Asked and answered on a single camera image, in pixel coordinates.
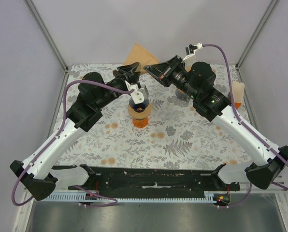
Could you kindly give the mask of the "orange glass dripper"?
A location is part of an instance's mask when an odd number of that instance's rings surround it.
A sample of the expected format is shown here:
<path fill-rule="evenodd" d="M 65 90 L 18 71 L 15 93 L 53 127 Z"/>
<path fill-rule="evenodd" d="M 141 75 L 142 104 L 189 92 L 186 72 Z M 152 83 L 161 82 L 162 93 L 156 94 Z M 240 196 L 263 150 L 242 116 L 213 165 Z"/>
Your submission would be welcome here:
<path fill-rule="evenodd" d="M 144 119 L 136 119 L 136 118 L 133 118 L 132 120 L 133 124 L 135 127 L 137 128 L 144 128 L 148 125 L 148 117 L 144 118 Z"/>

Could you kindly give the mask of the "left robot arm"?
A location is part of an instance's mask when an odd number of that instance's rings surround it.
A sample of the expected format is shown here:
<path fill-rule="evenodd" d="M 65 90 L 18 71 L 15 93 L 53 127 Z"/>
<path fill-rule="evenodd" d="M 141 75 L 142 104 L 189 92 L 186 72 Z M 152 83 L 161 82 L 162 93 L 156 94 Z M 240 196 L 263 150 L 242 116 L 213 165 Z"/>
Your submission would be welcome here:
<path fill-rule="evenodd" d="M 114 78 L 105 83 L 98 72 L 90 72 L 83 79 L 69 83 L 63 92 L 63 119 L 57 131 L 24 161 L 10 165 L 32 197 L 41 201 L 55 189 L 82 186 L 92 189 L 96 184 L 95 172 L 87 165 L 67 168 L 54 165 L 66 150 L 98 122 L 102 108 L 121 95 L 131 95 L 134 101 L 144 98 L 139 89 L 139 63 L 120 66 L 113 71 Z"/>

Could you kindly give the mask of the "orange coffee filter box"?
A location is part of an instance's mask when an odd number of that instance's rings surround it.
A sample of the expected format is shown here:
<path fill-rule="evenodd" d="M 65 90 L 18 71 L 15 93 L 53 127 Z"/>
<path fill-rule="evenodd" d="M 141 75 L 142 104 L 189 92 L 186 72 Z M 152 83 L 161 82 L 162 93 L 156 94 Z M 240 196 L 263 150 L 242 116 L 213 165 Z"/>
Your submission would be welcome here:
<path fill-rule="evenodd" d="M 234 99 L 234 106 L 237 109 L 242 105 L 244 100 L 245 84 L 238 81 L 232 83 L 232 95 Z"/>

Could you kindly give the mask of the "glass coffee server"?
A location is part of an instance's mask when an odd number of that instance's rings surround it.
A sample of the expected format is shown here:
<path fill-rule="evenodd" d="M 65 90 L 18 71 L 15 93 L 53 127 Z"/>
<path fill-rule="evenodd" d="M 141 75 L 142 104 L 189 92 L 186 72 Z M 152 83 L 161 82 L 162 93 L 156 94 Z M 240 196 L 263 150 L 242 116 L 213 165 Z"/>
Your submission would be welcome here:
<path fill-rule="evenodd" d="M 175 90 L 175 95 L 180 100 L 189 101 L 189 96 L 178 88 Z"/>

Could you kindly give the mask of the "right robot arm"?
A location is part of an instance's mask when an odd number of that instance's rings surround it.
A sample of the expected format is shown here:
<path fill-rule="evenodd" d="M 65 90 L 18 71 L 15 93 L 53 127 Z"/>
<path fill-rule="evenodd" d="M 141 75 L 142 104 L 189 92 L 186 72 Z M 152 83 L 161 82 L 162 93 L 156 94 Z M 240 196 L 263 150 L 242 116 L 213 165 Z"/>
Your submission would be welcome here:
<path fill-rule="evenodd" d="M 251 157 L 251 162 L 221 165 L 211 177 L 211 186 L 222 190 L 234 182 L 249 181 L 259 189 L 267 189 L 285 167 L 288 146 L 279 147 L 240 116 L 224 94 L 214 88 L 216 74 L 210 64 L 197 61 L 186 71 L 182 58 L 153 65 L 147 71 L 164 87 L 174 85 L 193 101 L 196 112 L 228 133 Z"/>

